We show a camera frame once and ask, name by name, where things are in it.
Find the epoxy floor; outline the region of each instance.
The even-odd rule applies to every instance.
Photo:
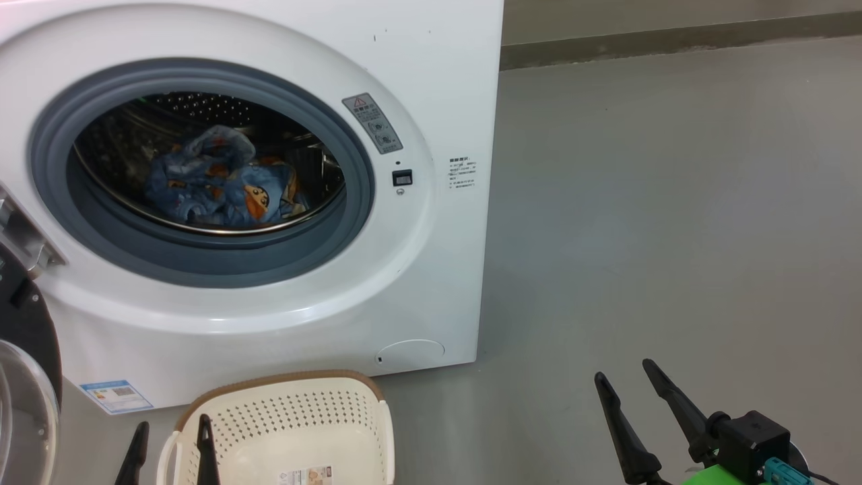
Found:
[[[622,483],[598,370],[680,483],[644,357],[856,482],[860,86],[860,39],[502,73],[479,358],[378,380],[397,483]],[[142,419],[153,483],[180,412],[109,418],[68,386],[57,483],[112,483]]]

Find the warning sticker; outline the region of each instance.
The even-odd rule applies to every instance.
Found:
[[[476,162],[470,160],[470,157],[462,156],[459,158],[450,158],[449,188],[466,189],[470,187],[475,187],[476,169]]]
[[[353,117],[371,137],[378,152],[388,154],[404,148],[395,133],[395,129],[389,124],[386,115],[383,114],[370,94],[359,94],[352,98],[342,99],[341,102],[353,113]]]
[[[277,485],[332,485],[332,467],[312,467],[283,471]]]
[[[108,414],[123,414],[153,409],[153,405],[132,387],[128,381],[81,384],[81,389]]]

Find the teal connector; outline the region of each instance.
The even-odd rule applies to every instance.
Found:
[[[778,458],[766,460],[763,479],[771,485],[814,485],[810,478]]]

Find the blue fabric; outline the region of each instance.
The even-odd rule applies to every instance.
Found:
[[[153,160],[145,195],[181,223],[253,227],[281,221],[292,203],[281,200],[293,169],[254,159],[254,145],[235,129],[216,125],[174,153]]]

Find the stainless steel drum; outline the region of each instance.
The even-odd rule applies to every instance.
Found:
[[[258,157],[277,156],[293,166],[307,210],[284,216],[278,224],[232,228],[181,224],[152,207],[144,197],[152,160],[216,124],[247,136]],[[118,204],[159,224],[211,236],[247,236],[301,224],[344,190],[338,162],[304,126],[265,106],[205,92],[169,92],[117,106],[81,132],[72,152]]]

